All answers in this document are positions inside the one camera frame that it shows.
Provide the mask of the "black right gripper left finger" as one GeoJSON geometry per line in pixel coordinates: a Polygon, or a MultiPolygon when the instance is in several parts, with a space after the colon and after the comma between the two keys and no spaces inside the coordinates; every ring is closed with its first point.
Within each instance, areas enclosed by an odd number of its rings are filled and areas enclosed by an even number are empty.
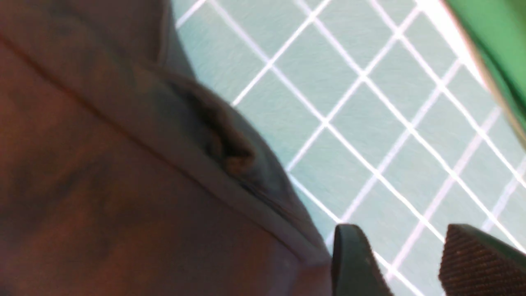
{"type": "Polygon", "coordinates": [[[354,224],[335,228],[331,281],[334,296],[392,296],[365,233],[354,224]]]}

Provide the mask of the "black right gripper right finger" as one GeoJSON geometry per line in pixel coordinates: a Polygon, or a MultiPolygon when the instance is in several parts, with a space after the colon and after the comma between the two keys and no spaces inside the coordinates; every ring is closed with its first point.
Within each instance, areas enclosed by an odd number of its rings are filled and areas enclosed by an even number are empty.
{"type": "Polygon", "coordinates": [[[526,257],[476,227],[450,224],[439,280],[447,296],[524,296],[526,257]]]}

